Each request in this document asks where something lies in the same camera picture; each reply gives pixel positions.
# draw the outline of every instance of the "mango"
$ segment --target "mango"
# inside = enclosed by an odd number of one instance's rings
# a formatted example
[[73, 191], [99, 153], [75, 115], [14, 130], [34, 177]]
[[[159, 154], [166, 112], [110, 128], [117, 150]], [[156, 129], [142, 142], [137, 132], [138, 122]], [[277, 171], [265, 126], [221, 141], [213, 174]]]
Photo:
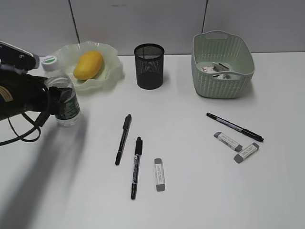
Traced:
[[82, 55], [74, 69], [74, 77], [79, 80], [93, 78], [101, 69], [104, 58], [98, 51], [90, 51]]

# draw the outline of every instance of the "basket handle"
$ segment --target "basket handle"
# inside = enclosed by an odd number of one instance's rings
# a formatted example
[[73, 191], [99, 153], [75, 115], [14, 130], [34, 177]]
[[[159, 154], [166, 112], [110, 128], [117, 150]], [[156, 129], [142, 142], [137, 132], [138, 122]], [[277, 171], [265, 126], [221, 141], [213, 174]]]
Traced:
[[204, 38], [213, 39], [213, 40], [226, 40], [231, 36], [232, 34], [229, 34], [227, 32], [221, 31], [221, 30], [213, 30], [204, 33]]
[[204, 73], [208, 76], [210, 76], [212, 79], [214, 80], [223, 80], [223, 79], [216, 79], [214, 78], [214, 76], [217, 76], [217, 75], [221, 75], [221, 74], [230, 74], [230, 75], [238, 75], [240, 78], [239, 79], [227, 79], [227, 80], [240, 80], [242, 78], [245, 78], [248, 76], [248, 74], [242, 74], [242, 73], [237, 73], [237, 72], [232, 72], [232, 71], [223, 71], [223, 72], [215, 72], [215, 73]]

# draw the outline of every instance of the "black marker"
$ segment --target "black marker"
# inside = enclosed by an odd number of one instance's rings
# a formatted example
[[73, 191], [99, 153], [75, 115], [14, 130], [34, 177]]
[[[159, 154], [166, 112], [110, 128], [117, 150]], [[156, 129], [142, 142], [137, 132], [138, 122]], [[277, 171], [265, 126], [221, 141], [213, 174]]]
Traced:
[[137, 142], [135, 144], [131, 199], [135, 199], [135, 196], [137, 194], [138, 174], [139, 174], [140, 158], [142, 155], [142, 146], [143, 146], [143, 141], [141, 140], [140, 137], [138, 137]]
[[129, 127], [130, 127], [131, 122], [132, 122], [132, 116], [129, 114], [125, 118], [125, 122], [124, 122], [124, 125], [123, 125], [123, 134], [122, 134], [118, 154], [116, 155], [116, 159], [115, 159], [115, 164], [117, 166], [121, 162], [121, 158], [122, 158], [122, 154], [123, 154], [123, 150], [124, 150], [124, 146], [125, 146], [125, 142], [126, 142], [126, 138], [127, 138], [127, 135], [128, 135], [128, 131], [129, 131]]
[[250, 138], [252, 138], [252, 139], [254, 139], [256, 141], [259, 141], [259, 142], [263, 142], [264, 141], [262, 136], [259, 136], [259, 135], [255, 134], [255, 133], [251, 132], [250, 130], [244, 129], [244, 128], [238, 126], [238, 125], [230, 123], [227, 120], [224, 120], [224, 119], [222, 119], [220, 117], [215, 116], [214, 114], [206, 113], [206, 116], [208, 116], [208, 117], [210, 117], [210, 118], [212, 118], [212, 119], [214, 119], [214, 120], [216, 120], [216, 121], [218, 121], [218, 122], [220, 122], [222, 124], [225, 124], [228, 127], [232, 128], [234, 130], [237, 130], [240, 133], [242, 133], [242, 134], [244, 134], [244, 135], [246, 135], [246, 136], [248, 136], [248, 137], [250, 137]]

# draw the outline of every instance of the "green plastic basket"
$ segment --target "green plastic basket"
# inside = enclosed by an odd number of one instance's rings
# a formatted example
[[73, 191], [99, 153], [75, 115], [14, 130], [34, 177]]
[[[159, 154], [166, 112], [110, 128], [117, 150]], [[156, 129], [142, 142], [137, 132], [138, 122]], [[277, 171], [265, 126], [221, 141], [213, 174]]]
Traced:
[[[226, 72], [205, 73], [203, 67], [219, 62]], [[194, 36], [192, 74], [196, 92], [204, 97], [233, 99], [241, 95], [254, 74], [252, 55], [242, 38], [224, 31], [210, 31]], [[229, 79], [217, 79], [227, 74]]]

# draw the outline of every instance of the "plate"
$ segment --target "plate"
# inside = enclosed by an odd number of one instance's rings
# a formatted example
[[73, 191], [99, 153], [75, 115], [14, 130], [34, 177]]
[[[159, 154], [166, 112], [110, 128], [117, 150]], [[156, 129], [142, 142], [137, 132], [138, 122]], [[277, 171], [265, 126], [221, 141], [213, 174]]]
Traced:
[[[103, 65], [101, 70], [92, 79], [78, 80], [73, 75], [74, 69], [80, 56], [89, 51], [100, 52], [104, 58]], [[118, 51], [107, 44], [83, 42], [80, 44], [66, 45], [53, 53], [53, 55], [58, 58], [61, 70], [70, 77], [76, 90], [102, 87], [110, 78], [119, 78], [123, 74]]]

